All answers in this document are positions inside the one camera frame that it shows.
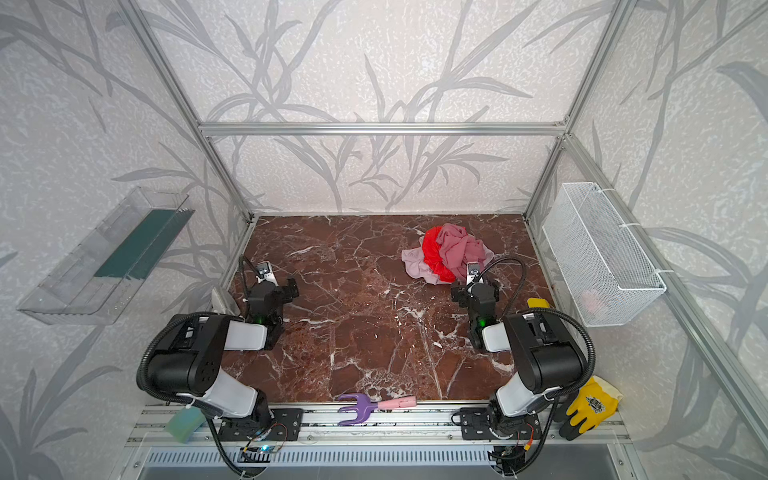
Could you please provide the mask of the red cloth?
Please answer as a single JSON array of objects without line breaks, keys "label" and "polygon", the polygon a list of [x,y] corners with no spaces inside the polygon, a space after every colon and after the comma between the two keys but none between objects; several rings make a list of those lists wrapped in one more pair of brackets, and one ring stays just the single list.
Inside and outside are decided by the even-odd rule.
[{"label": "red cloth", "polygon": [[425,233],[422,241],[424,263],[437,276],[439,282],[451,284],[456,281],[456,276],[444,265],[442,257],[440,256],[441,245],[437,242],[437,239],[441,230],[442,227],[437,226],[429,229]]}]

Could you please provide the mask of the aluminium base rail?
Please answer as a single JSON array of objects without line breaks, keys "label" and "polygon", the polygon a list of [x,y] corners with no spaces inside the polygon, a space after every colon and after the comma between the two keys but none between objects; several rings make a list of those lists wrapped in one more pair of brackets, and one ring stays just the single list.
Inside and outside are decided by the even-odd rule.
[{"label": "aluminium base rail", "polygon": [[[515,445],[520,440],[524,445],[529,441],[530,433],[514,434],[509,439],[464,440],[463,428],[459,423],[458,412],[461,408],[485,407],[484,401],[424,401],[409,410],[395,410],[389,413],[375,412],[368,423],[356,426],[338,426],[342,419],[351,414],[340,414],[338,409],[350,402],[326,403],[277,403],[270,408],[298,408],[303,410],[299,436],[296,441],[288,441],[288,447],[320,446],[394,446],[394,445],[439,445],[454,446],[460,444],[476,445]],[[213,446],[213,440],[207,428],[193,433],[186,444],[181,444],[164,430],[168,421],[180,410],[178,406],[151,404],[145,406],[133,427],[125,447],[149,446]],[[629,432],[620,413],[614,414],[595,429],[576,438],[564,440],[558,434],[559,424],[552,424],[546,445],[564,444],[626,444],[631,443]]]}]

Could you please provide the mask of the light pink ribbed cloth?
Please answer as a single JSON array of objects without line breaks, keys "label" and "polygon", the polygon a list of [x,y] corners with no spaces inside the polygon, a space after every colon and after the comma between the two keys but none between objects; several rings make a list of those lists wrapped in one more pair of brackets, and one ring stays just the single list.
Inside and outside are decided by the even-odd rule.
[{"label": "light pink ribbed cloth", "polygon": [[424,280],[431,285],[446,285],[446,282],[426,264],[421,247],[406,249],[401,252],[406,273],[413,279]]}]

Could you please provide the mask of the yellow black work glove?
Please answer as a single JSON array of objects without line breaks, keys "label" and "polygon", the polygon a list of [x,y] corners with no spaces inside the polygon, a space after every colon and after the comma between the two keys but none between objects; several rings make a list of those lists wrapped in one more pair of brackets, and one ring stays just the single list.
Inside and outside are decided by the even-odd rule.
[{"label": "yellow black work glove", "polygon": [[599,376],[592,376],[566,410],[559,434],[572,441],[593,430],[617,410],[623,394]]}]

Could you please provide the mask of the purple pink garden fork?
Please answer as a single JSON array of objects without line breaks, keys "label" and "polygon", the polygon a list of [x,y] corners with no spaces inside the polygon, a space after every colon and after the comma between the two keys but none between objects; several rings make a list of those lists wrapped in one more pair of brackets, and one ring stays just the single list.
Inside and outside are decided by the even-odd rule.
[{"label": "purple pink garden fork", "polygon": [[415,396],[407,396],[390,400],[374,402],[370,397],[363,393],[349,393],[338,397],[339,401],[354,401],[353,405],[341,407],[339,413],[354,413],[354,419],[342,420],[339,426],[353,426],[364,424],[375,411],[389,411],[399,409],[409,409],[417,405]]}]

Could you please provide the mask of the green sponge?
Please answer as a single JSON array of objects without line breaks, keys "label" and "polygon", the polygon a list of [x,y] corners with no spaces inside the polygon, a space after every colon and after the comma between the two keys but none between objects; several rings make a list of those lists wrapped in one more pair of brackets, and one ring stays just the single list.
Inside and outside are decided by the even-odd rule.
[{"label": "green sponge", "polygon": [[164,431],[175,441],[184,444],[205,423],[206,417],[198,408],[183,407],[166,423]]}]

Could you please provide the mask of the dusty rose cloth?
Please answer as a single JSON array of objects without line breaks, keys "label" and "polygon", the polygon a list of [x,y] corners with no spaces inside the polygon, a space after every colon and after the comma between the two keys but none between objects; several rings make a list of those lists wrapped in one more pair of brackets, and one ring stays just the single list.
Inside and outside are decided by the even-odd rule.
[{"label": "dusty rose cloth", "polygon": [[442,265],[457,279],[465,278],[470,263],[478,263],[484,268],[494,258],[492,250],[458,225],[444,224],[437,235],[436,243]]}]

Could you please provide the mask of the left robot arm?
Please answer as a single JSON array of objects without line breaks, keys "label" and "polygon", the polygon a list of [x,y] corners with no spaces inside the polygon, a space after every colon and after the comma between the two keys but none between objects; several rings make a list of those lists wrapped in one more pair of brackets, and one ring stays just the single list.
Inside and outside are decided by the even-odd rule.
[{"label": "left robot arm", "polygon": [[299,296],[295,279],[263,280],[246,294],[248,315],[215,287],[210,311],[177,314],[151,340],[140,360],[138,387],[155,399],[198,408],[222,441],[296,441],[303,410],[270,408],[266,394],[222,367],[229,351],[267,351],[283,332],[283,307]]}]

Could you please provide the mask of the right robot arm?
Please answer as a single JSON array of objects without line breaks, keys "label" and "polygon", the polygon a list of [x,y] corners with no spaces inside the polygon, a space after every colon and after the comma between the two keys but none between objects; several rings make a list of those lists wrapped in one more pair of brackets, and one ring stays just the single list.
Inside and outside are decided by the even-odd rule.
[{"label": "right robot arm", "polygon": [[524,311],[497,316],[500,294],[493,283],[456,283],[451,298],[467,310],[472,346],[484,353],[510,353],[515,368],[487,406],[459,411],[462,438],[528,443],[540,439],[545,428],[539,414],[592,376],[596,352],[588,332],[569,315],[534,299]]}]

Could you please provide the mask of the clear plastic wall shelf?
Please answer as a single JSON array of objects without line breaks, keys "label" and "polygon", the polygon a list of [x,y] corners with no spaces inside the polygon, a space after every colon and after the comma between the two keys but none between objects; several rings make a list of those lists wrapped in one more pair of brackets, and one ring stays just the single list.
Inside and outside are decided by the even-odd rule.
[{"label": "clear plastic wall shelf", "polygon": [[195,210],[189,196],[136,187],[18,304],[47,325],[111,325]]}]

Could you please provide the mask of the aluminium frame crossbar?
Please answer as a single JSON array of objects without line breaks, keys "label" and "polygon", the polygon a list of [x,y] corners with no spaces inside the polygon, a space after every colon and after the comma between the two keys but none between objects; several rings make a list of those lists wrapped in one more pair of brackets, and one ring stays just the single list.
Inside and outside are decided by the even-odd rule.
[{"label": "aluminium frame crossbar", "polygon": [[558,136],[565,127],[556,122],[513,123],[386,123],[386,122],[203,122],[200,131],[224,136]]}]

